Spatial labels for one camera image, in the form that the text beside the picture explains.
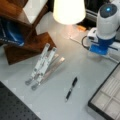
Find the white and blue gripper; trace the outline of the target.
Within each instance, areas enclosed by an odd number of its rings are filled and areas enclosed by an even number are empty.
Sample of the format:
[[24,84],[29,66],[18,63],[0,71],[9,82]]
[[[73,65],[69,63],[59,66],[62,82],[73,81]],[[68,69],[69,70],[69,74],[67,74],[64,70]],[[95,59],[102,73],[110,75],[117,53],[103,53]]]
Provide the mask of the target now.
[[98,55],[120,60],[120,43],[113,39],[103,40],[97,36],[97,28],[92,28],[87,34],[89,50]]

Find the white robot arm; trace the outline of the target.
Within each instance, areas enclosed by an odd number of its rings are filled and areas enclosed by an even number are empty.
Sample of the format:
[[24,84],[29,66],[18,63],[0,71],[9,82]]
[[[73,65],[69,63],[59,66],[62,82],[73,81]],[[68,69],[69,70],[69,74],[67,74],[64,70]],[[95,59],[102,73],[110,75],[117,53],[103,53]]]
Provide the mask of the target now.
[[102,56],[112,54],[120,57],[120,42],[116,40],[119,28],[120,0],[102,5],[97,14],[96,26],[87,35],[89,50]]

